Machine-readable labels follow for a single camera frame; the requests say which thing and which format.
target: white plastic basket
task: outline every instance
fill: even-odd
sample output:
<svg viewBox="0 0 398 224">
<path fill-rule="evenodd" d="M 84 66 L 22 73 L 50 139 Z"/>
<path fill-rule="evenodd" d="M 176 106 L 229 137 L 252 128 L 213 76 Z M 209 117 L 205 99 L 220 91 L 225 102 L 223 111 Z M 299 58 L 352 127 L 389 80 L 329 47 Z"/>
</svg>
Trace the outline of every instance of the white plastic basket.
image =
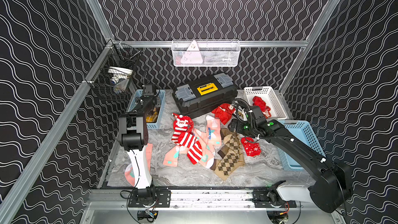
<svg viewBox="0 0 398 224">
<path fill-rule="evenodd" d="M 176 67 L 235 67 L 238 65 L 239 40 L 173 40 Z M 187 49 L 193 44 L 198 51 Z"/>
<path fill-rule="evenodd" d="M 261 97 L 262 100 L 271 108 L 270 119 L 286 119 L 286 112 L 283 110 L 281 103 L 278 101 L 272 87 L 245 87 L 244 97 L 249 105 L 253 105 L 253 98 Z"/>
</svg>

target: plastic basket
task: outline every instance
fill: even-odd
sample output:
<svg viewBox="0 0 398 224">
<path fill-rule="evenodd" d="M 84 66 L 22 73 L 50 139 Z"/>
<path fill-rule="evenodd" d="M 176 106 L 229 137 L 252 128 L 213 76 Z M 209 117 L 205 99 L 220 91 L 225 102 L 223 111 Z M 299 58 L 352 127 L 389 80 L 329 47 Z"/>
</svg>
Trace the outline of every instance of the plastic basket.
<svg viewBox="0 0 398 224">
<path fill-rule="evenodd" d="M 142 92 L 143 92 L 142 89 L 138 89 L 138 90 L 135 92 L 134 98 L 135 98 L 135 97 L 141 97 L 141 96 L 142 96 Z M 147 128 L 148 128 L 148 129 L 159 129 L 159 127 L 160 127 L 160 121 L 162 120 L 162 115 L 163 115 L 163 112 L 164 112 L 164 108 L 166 107 L 166 106 L 165 106 L 165 104 L 166 104 L 166 97 L 165 97 L 165 95 L 166 95 L 166 91 L 161 90 L 161 91 L 159 92 L 159 97 L 160 97 L 160 101 L 161 101 L 161 106 L 160 106 L 160 111 L 159 111 L 158 119 L 157 119 L 157 121 L 156 121 L 155 123 L 147 123 Z M 129 107 L 128 112 L 130 112 L 132 109 L 134 109 L 134 107 L 135 107 L 136 105 L 137 105 L 137 103 L 135 102 L 135 100 L 133 100 L 133 101 L 131 102 L 131 105 L 130 105 L 130 107 Z"/>
<path fill-rule="evenodd" d="M 235 67 L 238 65 L 239 40 L 195 40 L 198 51 L 187 51 L 194 40 L 173 40 L 176 67 Z"/>
<path fill-rule="evenodd" d="M 286 119 L 286 112 L 283 110 L 281 103 L 278 101 L 272 87 L 245 87 L 244 97 L 249 105 L 253 105 L 253 98 L 261 97 L 263 101 L 271 108 L 271 117 L 269 119 Z"/>
<path fill-rule="evenodd" d="M 325 156 L 318 139 L 315 136 L 314 131 L 311 128 L 310 123 L 307 121 L 292 121 L 292 120 L 281 120 L 280 121 L 289 132 L 291 132 L 296 138 L 302 141 L 307 146 L 311 147 L 314 151 L 318 152 L 322 156 Z M 277 148 L 279 156 L 281 158 L 283 169 L 286 171 L 292 170 L 304 170 L 299 163 L 297 163 L 291 156 L 287 155 L 286 152 Z"/>
</svg>

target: orange wire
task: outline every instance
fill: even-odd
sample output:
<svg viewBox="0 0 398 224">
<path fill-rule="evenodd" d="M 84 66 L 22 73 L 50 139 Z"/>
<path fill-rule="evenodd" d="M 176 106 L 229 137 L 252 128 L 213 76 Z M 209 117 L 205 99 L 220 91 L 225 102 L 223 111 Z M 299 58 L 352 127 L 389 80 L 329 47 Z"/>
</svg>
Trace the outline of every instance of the orange wire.
<svg viewBox="0 0 398 224">
<path fill-rule="evenodd" d="M 288 203 L 288 202 L 286 202 L 286 203 L 287 203 L 287 209 L 286 209 L 286 212 L 280 213 L 279 215 L 287 214 L 287 212 L 289 212 L 289 210 L 290 210 L 290 206 L 289 206 L 289 203 Z"/>
</svg>

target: brown argyle sock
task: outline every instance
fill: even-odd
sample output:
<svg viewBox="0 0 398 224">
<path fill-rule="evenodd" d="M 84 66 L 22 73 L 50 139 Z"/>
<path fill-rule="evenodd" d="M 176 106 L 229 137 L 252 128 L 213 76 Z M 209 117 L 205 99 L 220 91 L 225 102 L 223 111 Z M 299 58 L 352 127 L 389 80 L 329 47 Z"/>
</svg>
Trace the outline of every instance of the brown argyle sock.
<svg viewBox="0 0 398 224">
<path fill-rule="evenodd" d="M 222 160 L 214 162 L 216 164 L 214 173 L 225 181 L 236 168 L 244 166 L 245 161 L 238 134 L 226 128 L 221 129 L 221 132 L 224 134 L 225 146 L 218 152 Z"/>
</svg>

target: white triangular object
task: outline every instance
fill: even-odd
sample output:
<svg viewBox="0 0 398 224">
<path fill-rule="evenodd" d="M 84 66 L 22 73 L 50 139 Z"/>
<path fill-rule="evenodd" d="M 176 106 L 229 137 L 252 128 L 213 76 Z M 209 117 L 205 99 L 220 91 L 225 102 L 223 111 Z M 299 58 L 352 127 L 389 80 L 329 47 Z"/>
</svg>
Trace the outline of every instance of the white triangular object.
<svg viewBox="0 0 398 224">
<path fill-rule="evenodd" d="M 184 55 L 182 56 L 181 59 L 181 63 L 193 63 L 193 64 L 203 63 L 202 55 L 199 52 L 198 43 L 195 40 L 191 42 L 191 44 L 187 48 L 187 51 L 184 52 Z"/>
</svg>

